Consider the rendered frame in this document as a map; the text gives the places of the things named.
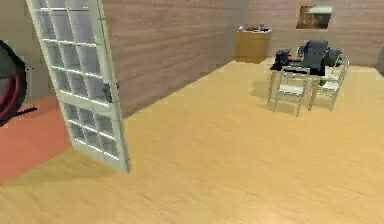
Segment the light wooden cupboard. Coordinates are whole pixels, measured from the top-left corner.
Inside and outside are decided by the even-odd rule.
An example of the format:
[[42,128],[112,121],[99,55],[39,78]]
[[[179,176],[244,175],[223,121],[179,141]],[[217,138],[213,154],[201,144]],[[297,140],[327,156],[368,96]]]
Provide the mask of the light wooden cupboard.
[[236,33],[235,61],[259,64],[268,57],[271,31]]

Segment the black top dining table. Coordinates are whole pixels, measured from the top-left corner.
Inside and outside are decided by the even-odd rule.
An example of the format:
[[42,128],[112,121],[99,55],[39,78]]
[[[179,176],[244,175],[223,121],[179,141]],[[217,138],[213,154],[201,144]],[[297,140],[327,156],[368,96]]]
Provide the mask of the black top dining table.
[[309,68],[282,66],[276,69],[273,65],[267,102],[270,102],[272,93],[275,93],[273,110],[277,109],[279,101],[287,101],[297,105],[296,115],[299,115],[307,92],[311,93],[308,104],[308,110],[311,110],[315,97],[323,91],[330,98],[330,110],[333,110],[344,74],[342,71],[340,76],[328,73],[318,76],[311,74]]

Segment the white chair pale seat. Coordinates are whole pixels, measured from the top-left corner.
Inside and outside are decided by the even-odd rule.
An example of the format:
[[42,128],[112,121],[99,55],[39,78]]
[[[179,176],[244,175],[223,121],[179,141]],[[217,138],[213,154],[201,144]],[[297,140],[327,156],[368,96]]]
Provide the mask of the white chair pale seat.
[[278,71],[279,80],[275,93],[273,111],[279,101],[287,101],[297,105],[296,116],[299,116],[303,98],[309,82],[309,68],[283,66]]
[[348,57],[341,54],[337,57],[335,65],[330,73],[325,74],[325,83],[318,85],[315,91],[316,96],[325,96],[329,98],[329,110],[332,111],[336,103],[339,90],[344,82],[348,72],[350,61]]

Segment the small black box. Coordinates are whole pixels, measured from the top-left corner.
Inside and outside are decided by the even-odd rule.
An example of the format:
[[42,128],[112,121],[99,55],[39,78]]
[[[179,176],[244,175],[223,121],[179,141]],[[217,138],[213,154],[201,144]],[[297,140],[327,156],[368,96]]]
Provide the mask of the small black box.
[[285,65],[288,63],[288,57],[290,56],[289,49],[280,49],[276,52],[275,63]]

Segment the white glass-paned room door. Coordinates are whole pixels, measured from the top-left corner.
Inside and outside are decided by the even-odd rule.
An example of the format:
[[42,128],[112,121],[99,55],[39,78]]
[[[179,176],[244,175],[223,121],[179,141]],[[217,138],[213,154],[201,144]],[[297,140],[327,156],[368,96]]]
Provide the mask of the white glass-paned room door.
[[117,82],[102,0],[26,0],[74,148],[130,170],[118,101],[102,87]]

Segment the dark grey round object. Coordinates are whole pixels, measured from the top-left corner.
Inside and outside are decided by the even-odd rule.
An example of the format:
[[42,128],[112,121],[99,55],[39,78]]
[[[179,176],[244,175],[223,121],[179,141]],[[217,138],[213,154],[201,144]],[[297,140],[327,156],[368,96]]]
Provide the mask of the dark grey round object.
[[324,57],[324,63],[326,66],[338,67],[341,65],[342,51],[338,48],[328,48]]

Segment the framed wall picture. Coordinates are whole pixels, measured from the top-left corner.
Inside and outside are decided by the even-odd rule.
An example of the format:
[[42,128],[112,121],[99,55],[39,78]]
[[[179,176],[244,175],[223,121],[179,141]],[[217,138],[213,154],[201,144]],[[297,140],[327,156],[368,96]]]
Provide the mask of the framed wall picture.
[[301,6],[296,28],[326,30],[329,26],[332,12],[332,6]]

